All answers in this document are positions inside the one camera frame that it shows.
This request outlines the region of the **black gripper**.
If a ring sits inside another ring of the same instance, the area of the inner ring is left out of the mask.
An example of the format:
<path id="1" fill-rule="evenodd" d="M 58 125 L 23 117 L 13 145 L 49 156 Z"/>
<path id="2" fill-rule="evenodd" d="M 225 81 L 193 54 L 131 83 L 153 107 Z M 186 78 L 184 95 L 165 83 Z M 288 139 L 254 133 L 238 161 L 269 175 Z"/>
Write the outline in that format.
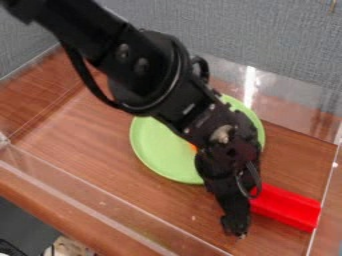
<path id="1" fill-rule="evenodd" d="M 252 190 L 261 189 L 258 128 L 241 110 L 220 100 L 184 103 L 178 125 L 181 137 L 198 148 L 196 168 L 225 212 L 224 231 L 244 239 L 252 224 Z"/>

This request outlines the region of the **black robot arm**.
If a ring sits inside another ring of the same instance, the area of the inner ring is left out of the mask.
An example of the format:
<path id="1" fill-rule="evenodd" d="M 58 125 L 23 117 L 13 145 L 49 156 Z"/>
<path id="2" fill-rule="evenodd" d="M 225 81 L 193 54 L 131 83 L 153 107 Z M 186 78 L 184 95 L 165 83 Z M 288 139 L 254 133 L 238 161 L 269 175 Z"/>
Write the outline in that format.
<path id="1" fill-rule="evenodd" d="M 208 61 L 177 37 L 135 28 L 97 0 L 0 0 L 0 5 L 55 35 L 105 104 L 154 118 L 197 147 L 196 168 L 225 211 L 224 230 L 245 237 L 250 200 L 262 189 L 262 145 L 253 121 L 209 85 Z"/>

